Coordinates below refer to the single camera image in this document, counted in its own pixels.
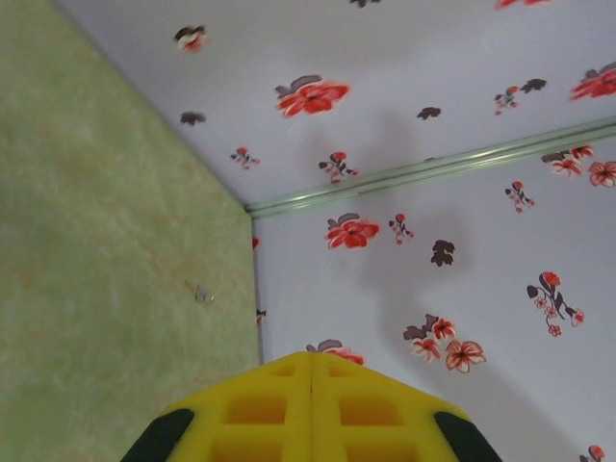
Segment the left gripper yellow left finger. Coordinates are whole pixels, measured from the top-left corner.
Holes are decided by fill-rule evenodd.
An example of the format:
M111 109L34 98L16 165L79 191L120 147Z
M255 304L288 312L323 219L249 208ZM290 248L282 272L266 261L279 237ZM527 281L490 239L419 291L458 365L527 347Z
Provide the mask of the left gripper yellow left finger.
M295 353L172 403L119 462L310 462L311 360Z

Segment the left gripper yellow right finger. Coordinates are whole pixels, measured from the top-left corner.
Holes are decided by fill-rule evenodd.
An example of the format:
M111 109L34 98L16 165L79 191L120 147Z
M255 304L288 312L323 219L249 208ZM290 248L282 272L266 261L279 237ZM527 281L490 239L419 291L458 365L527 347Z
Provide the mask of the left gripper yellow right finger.
M314 462L503 462L456 405L328 353L313 353Z

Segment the aluminium corner post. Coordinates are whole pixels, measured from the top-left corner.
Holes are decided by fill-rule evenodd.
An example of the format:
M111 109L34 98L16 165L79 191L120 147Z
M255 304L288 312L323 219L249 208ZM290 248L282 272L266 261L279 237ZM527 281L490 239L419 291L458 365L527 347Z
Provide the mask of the aluminium corner post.
M616 138L616 115L515 141L434 158L406 167L358 176L339 185L246 204L244 210L253 219L282 215L611 138Z

